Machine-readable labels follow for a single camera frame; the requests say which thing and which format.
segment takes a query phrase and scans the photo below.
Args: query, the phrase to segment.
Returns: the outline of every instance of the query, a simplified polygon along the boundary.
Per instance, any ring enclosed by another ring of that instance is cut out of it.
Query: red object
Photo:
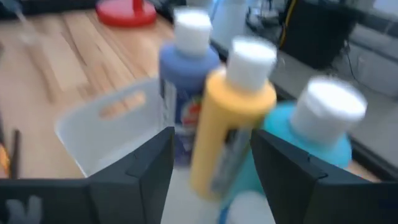
[[[98,19],[116,27],[139,27],[154,23],[155,7],[143,0],[105,0],[96,6]]]

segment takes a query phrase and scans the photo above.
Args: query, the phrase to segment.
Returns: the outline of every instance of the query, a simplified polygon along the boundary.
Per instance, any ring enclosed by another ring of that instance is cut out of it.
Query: white plastic basket
[[[135,93],[145,102],[114,119],[103,119],[102,109]],[[159,80],[151,78],[110,95],[102,96],[65,115],[55,132],[88,177],[155,136],[160,125]],[[189,186],[189,170],[174,169],[162,216],[162,224],[213,224],[219,203],[197,197]]]

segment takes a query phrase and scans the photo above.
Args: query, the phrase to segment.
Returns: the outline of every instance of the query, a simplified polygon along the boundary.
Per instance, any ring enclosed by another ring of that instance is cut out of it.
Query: black cord
[[[377,90],[374,90],[373,88],[371,88],[371,87],[369,87],[369,86],[363,84],[361,81],[359,81],[359,80],[356,78],[355,73],[354,73],[354,71],[353,71],[353,65],[352,65],[351,59],[350,59],[350,57],[349,57],[349,51],[351,50],[351,46],[349,45],[348,40],[346,41],[346,43],[347,43],[347,46],[345,47],[345,53],[346,53],[347,59],[348,59],[349,70],[350,70],[350,72],[351,72],[351,76],[353,77],[354,81],[355,81],[356,83],[358,83],[359,85],[361,85],[361,86],[367,88],[368,90],[371,90],[371,91],[373,91],[373,92],[375,92],[375,93],[377,93],[377,94],[385,95],[384,93],[381,93],[381,92],[379,92],[379,91],[377,91]]]
[[[350,57],[349,57],[349,45],[348,45],[348,47],[346,48],[345,52],[346,52],[346,55],[347,55],[349,70],[351,71],[351,76],[355,79],[356,82],[358,82],[359,84],[361,84],[361,83],[359,82],[359,80],[356,78],[356,76],[355,76],[355,74],[354,74],[354,71],[353,71],[353,65],[352,65],[351,59],[350,59]]]

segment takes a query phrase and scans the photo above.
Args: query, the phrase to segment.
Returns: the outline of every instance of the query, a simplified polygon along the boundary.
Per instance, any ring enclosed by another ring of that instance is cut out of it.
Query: wooden tabletop
[[[117,29],[101,25],[93,11],[35,17],[39,38],[26,39],[17,22],[0,23],[0,112],[7,143],[22,133],[21,177],[82,177],[54,133],[54,124],[71,108],[153,77],[160,46],[173,38],[172,27],[158,18],[150,27]],[[107,114],[126,110],[120,102]],[[377,178],[353,162],[348,170]]]

